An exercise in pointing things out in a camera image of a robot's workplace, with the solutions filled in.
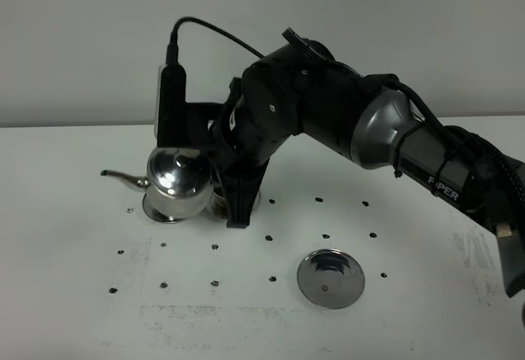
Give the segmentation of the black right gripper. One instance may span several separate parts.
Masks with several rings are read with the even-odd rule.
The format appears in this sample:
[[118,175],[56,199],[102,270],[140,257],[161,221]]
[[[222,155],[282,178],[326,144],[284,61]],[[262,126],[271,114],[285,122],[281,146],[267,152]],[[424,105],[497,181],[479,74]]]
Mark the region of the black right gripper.
[[217,176],[226,201],[227,227],[249,226],[268,160],[286,140],[287,133],[273,123],[269,129],[259,123],[246,101],[225,107],[212,127],[217,146],[212,159],[221,169]]

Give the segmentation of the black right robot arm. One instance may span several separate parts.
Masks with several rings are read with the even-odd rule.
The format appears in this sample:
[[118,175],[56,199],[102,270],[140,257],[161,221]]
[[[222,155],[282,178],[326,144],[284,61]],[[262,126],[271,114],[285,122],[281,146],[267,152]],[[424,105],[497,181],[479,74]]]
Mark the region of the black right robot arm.
[[391,166],[497,238],[504,289],[524,288],[524,165],[481,136],[442,125],[396,75],[362,76],[320,43],[286,45],[231,81],[211,137],[227,222],[244,228],[271,155],[306,134],[354,164]]

